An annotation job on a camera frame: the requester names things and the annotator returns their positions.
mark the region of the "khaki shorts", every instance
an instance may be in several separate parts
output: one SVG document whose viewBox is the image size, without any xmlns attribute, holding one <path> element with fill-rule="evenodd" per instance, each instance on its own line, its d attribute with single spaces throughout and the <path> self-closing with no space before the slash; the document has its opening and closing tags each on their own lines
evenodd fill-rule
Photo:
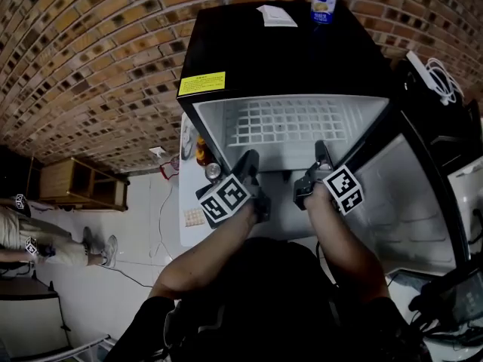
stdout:
<svg viewBox="0 0 483 362">
<path fill-rule="evenodd" d="M 40 244 L 52 244 L 55 256 L 49 257 L 46 262 L 86 266 L 88 264 L 88 249 L 74 241 L 71 234 L 54 224 L 26 216 L 19 216 L 20 245 L 25 248 L 27 238 L 31 237 Z"/>
</svg>

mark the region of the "mini fridge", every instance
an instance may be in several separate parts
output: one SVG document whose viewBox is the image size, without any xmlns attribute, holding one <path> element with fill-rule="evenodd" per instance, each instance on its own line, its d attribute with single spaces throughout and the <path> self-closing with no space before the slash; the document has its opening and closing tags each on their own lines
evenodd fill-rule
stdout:
<svg viewBox="0 0 483 362">
<path fill-rule="evenodd" d="M 261 3 L 200 11 L 181 78 L 208 83 L 177 97 L 225 173 L 247 150 L 259 152 L 259 181 L 272 199 L 259 234 L 313 235 L 292 188 L 324 140 L 334 166 L 347 165 L 364 189 L 365 202 L 345 220 L 386 270 L 438 274 L 467 261 L 447 174 L 412 118 L 428 102 L 441 107 L 438 98 L 410 67 L 394 73 L 342 2 L 330 25 L 313 23 L 307 3 L 270 4 L 297 27 L 264 26 Z M 223 82 L 210 86 L 207 74 Z"/>
</svg>

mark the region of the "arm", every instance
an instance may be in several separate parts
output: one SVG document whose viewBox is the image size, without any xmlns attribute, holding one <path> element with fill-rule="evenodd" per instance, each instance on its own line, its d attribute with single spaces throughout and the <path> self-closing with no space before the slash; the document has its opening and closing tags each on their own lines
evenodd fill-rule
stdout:
<svg viewBox="0 0 483 362">
<path fill-rule="evenodd" d="M 377 257 L 347 228 L 331 204 L 331 194 L 320 183 L 304 204 L 328 265 L 341 288 L 361 302 L 389 297 Z"/>
<path fill-rule="evenodd" d="M 0 198 L 0 205 L 5 205 L 6 207 L 17 207 L 13 198 Z"/>
<path fill-rule="evenodd" d="M 244 205 L 195 247 L 170 262 L 158 276 L 149 294 L 180 299 L 184 293 L 211 283 L 244 243 L 255 223 L 253 205 Z"/>
<path fill-rule="evenodd" d="M 25 250 L 0 250 L 0 262 L 31 262 L 32 256 Z"/>
</svg>

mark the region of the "white cable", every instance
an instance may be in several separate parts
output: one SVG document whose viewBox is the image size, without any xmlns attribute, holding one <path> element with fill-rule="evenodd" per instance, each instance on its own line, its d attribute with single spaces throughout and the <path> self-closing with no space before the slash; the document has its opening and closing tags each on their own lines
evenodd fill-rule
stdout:
<svg viewBox="0 0 483 362">
<path fill-rule="evenodd" d="M 159 250 L 159 246 L 163 246 L 166 250 L 166 253 L 168 254 L 170 260 L 173 260 L 173 257 L 170 255 L 164 241 L 163 241 L 163 235 L 161 233 L 161 212 L 163 210 L 163 206 L 166 204 L 166 201 L 169 199 L 169 196 L 171 196 L 171 193 L 173 191 L 173 186 L 170 184 L 170 189 L 169 189 L 169 192 L 168 192 L 168 195 L 165 197 L 165 199 L 163 200 L 163 202 L 161 203 L 161 206 L 159 208 L 159 219 L 158 219 L 158 232 L 159 232 L 159 243 L 158 243 L 158 246 L 156 247 L 156 252 L 154 254 L 154 256 L 151 255 L 151 251 L 149 251 L 149 257 L 150 258 L 153 258 L 153 257 L 156 257 L 156 255 L 158 254 L 158 250 Z"/>
<path fill-rule="evenodd" d="M 460 93 L 461 97 L 464 97 L 460 85 L 454 80 L 451 74 L 446 71 L 445 66 L 440 60 L 434 57 L 429 58 L 428 63 L 426 64 L 426 69 L 435 80 L 436 87 L 434 87 L 433 90 L 441 97 L 441 103 L 443 103 L 443 105 L 446 106 L 449 103 L 456 102 L 456 91 Z"/>
</svg>

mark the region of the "yellow warning label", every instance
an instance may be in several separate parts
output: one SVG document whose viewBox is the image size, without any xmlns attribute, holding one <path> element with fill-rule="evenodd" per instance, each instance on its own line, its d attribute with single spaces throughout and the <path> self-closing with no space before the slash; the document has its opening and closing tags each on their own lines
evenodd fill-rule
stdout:
<svg viewBox="0 0 483 362">
<path fill-rule="evenodd" d="M 178 95 L 202 93 L 225 88 L 225 72 L 214 72 L 181 79 Z"/>
</svg>

